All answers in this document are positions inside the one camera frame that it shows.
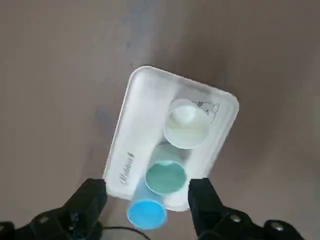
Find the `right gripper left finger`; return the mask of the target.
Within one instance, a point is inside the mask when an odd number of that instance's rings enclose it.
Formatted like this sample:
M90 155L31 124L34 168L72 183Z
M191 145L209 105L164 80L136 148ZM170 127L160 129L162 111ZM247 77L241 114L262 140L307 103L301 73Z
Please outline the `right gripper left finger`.
M0 223L2 240L99 240L103 227L98 219L107 203L103 179L88 178L61 207L38 214L16 228L11 221Z

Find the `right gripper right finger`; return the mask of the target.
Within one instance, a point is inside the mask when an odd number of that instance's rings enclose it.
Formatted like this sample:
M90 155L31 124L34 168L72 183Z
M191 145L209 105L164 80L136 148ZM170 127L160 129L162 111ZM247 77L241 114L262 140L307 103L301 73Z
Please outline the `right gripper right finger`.
M223 205L208 178L191 179L188 204L199 240L302 240L291 224L277 219L255 224L245 212Z

